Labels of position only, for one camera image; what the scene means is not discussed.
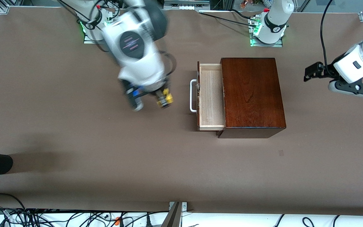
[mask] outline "metal bracket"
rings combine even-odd
[[[171,210],[171,208],[173,207],[173,204],[175,204],[175,202],[170,202],[169,203],[169,210]],[[186,212],[187,211],[187,202],[182,202],[181,203],[181,211],[182,212]]]
[[[363,11],[358,13],[359,20],[363,22]]]
[[[0,0],[0,14],[7,14],[9,11],[10,2]]]
[[[167,213],[160,227],[180,227],[182,212],[187,210],[187,202],[170,202],[170,211]]]
[[[104,40],[91,40],[87,35],[84,36],[84,44],[105,44]]]
[[[252,19],[247,19],[248,24],[250,25],[256,25],[261,26],[261,18],[260,15],[256,15]],[[257,27],[249,27],[249,38],[250,38],[250,46],[263,46],[263,47],[282,47],[282,38],[279,38],[279,40],[276,43],[273,44],[267,44],[261,42],[258,37],[254,35],[254,33],[257,31]]]

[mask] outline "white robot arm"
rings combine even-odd
[[[143,107],[140,97],[147,94],[155,96],[161,108],[173,102],[169,92],[170,73],[165,74],[160,52],[154,44],[167,30],[167,18],[156,3],[125,0],[126,12],[113,20],[111,12],[96,7],[99,2],[104,3],[103,0],[58,1],[76,11],[86,35],[107,43],[121,66],[118,78],[134,111]]]
[[[333,78],[330,91],[363,97],[363,41],[324,66],[317,62],[305,69],[304,82],[312,78]]]
[[[254,35],[263,43],[276,43],[284,35],[286,23],[294,8],[292,0],[274,0],[270,11],[260,14],[261,27]]]

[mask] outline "wooden drawer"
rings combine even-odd
[[[200,131],[220,131],[225,128],[221,64],[198,62],[197,127]]]
[[[274,58],[198,62],[196,81],[197,109],[190,109],[199,131],[216,131],[218,138],[269,138],[286,128]]]

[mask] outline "dark wooden box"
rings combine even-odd
[[[218,138],[269,138],[286,128],[274,58],[198,63],[197,127]]]

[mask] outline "white metal handle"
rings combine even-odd
[[[196,109],[193,109],[193,83],[197,82],[197,79],[192,79],[190,81],[190,111],[193,113],[197,113]]]

